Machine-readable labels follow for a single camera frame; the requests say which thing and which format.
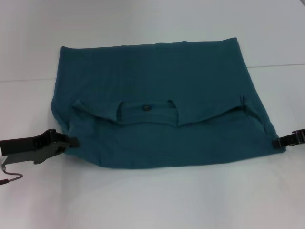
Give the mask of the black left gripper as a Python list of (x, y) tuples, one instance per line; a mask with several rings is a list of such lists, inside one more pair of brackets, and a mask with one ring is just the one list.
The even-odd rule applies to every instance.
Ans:
[(32, 161), (40, 164), (63, 153), (67, 148), (78, 148), (79, 141), (76, 137), (68, 137), (65, 134), (49, 129), (43, 134), (10, 140), (1, 140), (0, 150), (4, 161), (3, 165)]

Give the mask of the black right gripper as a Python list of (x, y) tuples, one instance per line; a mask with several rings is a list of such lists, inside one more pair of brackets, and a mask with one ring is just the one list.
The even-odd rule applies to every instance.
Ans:
[(272, 141), (273, 148), (282, 148), (285, 146), (295, 146), (305, 143), (305, 129), (293, 131), (291, 135), (280, 137)]

